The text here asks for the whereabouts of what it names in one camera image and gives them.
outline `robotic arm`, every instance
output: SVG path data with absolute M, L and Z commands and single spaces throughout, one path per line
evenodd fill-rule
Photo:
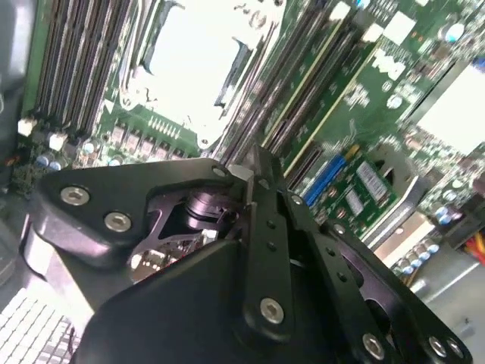
M 200 158 L 41 180 L 21 252 L 83 333 L 74 363 L 472 362 L 345 226 L 316 225 L 269 152 L 243 166 L 251 176 Z M 134 284 L 134 256 L 203 230 L 217 240 Z

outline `yellow wire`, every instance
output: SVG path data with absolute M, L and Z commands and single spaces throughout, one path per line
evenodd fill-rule
M 485 254 L 485 244 L 483 243 L 482 234 L 476 233 L 475 234 L 475 241 L 477 242 L 478 251 L 482 254 Z

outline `white connector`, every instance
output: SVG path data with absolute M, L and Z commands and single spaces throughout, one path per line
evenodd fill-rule
M 29 118 L 20 119 L 17 123 L 17 131 L 20 135 L 28 137 L 36 125 L 36 120 Z
M 48 139 L 48 147 L 56 152 L 59 152 L 67 140 L 67 134 L 53 133 Z

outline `screw head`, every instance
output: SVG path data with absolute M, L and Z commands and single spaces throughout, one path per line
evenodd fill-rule
M 442 358 L 446 358 L 445 347 L 440 343 L 438 339 L 436 339 L 434 336 L 431 336 L 428 341 L 430 342 L 430 346 L 436 354 L 438 354 Z
M 334 229 L 335 229 L 335 231 L 336 231 L 337 233 L 339 233 L 340 235 L 342 235 L 343 233 L 345 233 L 345 232 L 346 232 L 346 229 L 345 229 L 345 228 L 344 228 L 342 225 L 340 225 L 340 224 L 335 224 L 335 225 L 333 226 L 333 228 L 334 228 Z
M 269 190 L 270 189 L 270 185 L 269 185 L 268 181 L 265 180 L 264 178 L 260 179 L 258 183 L 261 186 L 263 186 L 263 188 L 265 188 L 266 190 Z
M 303 200 L 300 198 L 300 196 L 293 195 L 293 196 L 291 196 L 291 199 L 293 200 L 293 202 L 294 202 L 296 205 L 301 205 L 301 204 L 303 204 Z
M 278 325 L 283 322 L 283 319 L 285 318 L 283 307 L 272 298 L 263 298 L 259 305 L 259 309 L 261 310 L 263 317 L 271 324 Z
M 226 177 L 226 172 L 218 167 L 212 167 L 212 171 L 219 177 Z
M 370 333 L 362 336 L 362 343 L 364 343 L 365 349 L 377 360 L 384 359 L 384 348 L 379 340 Z
M 452 348 L 453 353 L 455 353 L 459 358 L 463 359 L 463 352 L 456 343 L 456 341 L 454 341 L 453 339 L 448 339 L 446 342 L 448 343 L 449 347 Z
M 61 191 L 61 199 L 68 205 L 81 206 L 89 201 L 89 193 L 81 187 L 69 186 Z
M 109 230 L 124 233 L 131 228 L 131 220 L 121 212 L 110 212 L 105 217 L 105 225 Z

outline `motherboard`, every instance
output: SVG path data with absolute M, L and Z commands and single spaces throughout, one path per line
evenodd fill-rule
M 373 240 L 410 201 L 448 224 L 485 194 L 484 88 L 484 0 L 39 0 L 12 187 L 259 143 Z

